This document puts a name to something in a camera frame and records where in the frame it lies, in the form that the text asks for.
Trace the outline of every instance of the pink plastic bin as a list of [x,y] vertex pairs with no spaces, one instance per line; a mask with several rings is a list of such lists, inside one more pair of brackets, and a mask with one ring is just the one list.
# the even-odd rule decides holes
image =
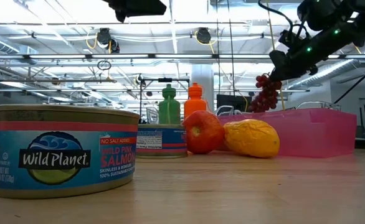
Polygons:
[[280,137],[279,156],[327,158],[352,154],[356,115],[330,109],[300,109],[271,113],[220,116],[222,124],[258,119],[273,126]]

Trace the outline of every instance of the wooden table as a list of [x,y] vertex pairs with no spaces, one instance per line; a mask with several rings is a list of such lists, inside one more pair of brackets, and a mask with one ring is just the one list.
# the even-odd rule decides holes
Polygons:
[[138,160],[115,190],[0,198],[0,223],[365,223],[365,150],[331,159],[230,154]]

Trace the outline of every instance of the orange water bottle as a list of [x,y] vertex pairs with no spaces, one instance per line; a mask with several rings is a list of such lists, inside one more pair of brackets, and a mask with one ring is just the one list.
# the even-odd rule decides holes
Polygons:
[[195,111],[206,110],[206,101],[202,100],[202,87],[197,83],[193,83],[188,88],[188,97],[184,104],[184,119]]

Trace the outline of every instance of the red apple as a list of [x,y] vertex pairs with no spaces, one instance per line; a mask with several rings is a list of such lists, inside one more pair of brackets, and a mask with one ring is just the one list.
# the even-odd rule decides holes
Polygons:
[[187,148],[194,154],[207,154],[224,142],[224,128],[217,116],[207,111],[195,111],[182,123],[187,131]]

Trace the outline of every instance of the grapes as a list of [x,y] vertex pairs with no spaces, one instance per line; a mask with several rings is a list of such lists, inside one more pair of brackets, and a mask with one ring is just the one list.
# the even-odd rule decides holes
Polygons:
[[249,112],[263,113],[277,108],[277,90],[281,89],[282,82],[272,82],[266,74],[257,76],[256,81],[256,87],[262,88],[262,91],[250,103]]

